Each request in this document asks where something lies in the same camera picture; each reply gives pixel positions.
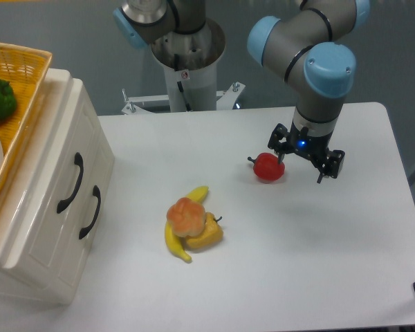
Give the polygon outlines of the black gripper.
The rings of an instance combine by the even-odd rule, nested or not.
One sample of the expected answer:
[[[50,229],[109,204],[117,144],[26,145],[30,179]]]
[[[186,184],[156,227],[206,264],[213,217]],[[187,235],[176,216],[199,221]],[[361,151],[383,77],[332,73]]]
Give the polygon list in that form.
[[[312,131],[307,127],[298,129],[292,123],[288,130],[279,123],[270,135],[268,148],[278,155],[279,165],[287,154],[295,154],[309,160],[319,171],[317,183],[320,184],[324,177],[337,178],[344,162],[344,151],[329,149],[332,135],[333,132],[323,136],[313,136]]]

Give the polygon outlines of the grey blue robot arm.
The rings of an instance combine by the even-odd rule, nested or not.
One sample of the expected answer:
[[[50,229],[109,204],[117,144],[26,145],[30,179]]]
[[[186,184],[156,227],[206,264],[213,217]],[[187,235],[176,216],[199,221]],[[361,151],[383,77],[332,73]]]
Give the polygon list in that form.
[[[278,160],[295,154],[320,178],[338,177],[344,152],[330,150],[329,141],[356,71],[354,54],[338,39],[369,11],[368,1],[303,1],[292,19],[267,16],[252,27],[250,56],[298,94],[291,126],[278,124],[268,141]],[[162,66],[172,111],[216,109],[225,35],[206,16],[204,1],[124,1],[113,17],[129,44],[150,48]]]

